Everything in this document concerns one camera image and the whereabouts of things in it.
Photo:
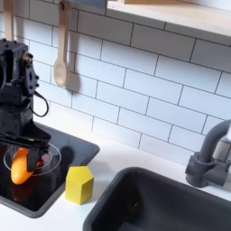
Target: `wooden spoon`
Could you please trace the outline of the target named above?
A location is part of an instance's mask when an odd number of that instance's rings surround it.
[[[58,86],[63,87],[69,80],[69,65],[67,63],[68,30],[70,2],[60,1],[60,26],[58,30],[58,58],[54,64],[54,78]]]
[[[4,0],[5,38],[14,41],[14,0]]]

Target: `yellow block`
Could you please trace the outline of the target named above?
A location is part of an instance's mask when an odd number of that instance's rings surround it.
[[[87,166],[70,167],[66,179],[65,199],[82,205],[92,197],[94,176]]]

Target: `gray faucet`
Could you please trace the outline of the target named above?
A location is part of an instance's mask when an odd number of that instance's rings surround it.
[[[209,183],[224,186],[228,175],[230,162],[216,162],[213,158],[219,140],[230,129],[231,120],[226,120],[213,127],[207,134],[200,152],[195,152],[189,159],[186,169],[188,184],[204,188]]]

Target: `sink basin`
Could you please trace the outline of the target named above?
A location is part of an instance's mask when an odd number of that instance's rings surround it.
[[[230,231],[231,203],[154,172],[120,171],[83,231]]]

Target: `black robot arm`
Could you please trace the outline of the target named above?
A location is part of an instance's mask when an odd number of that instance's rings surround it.
[[[32,120],[33,96],[42,97],[36,92],[39,77],[33,70],[32,58],[26,45],[0,41],[0,143],[29,150],[28,172],[36,169],[51,139]]]

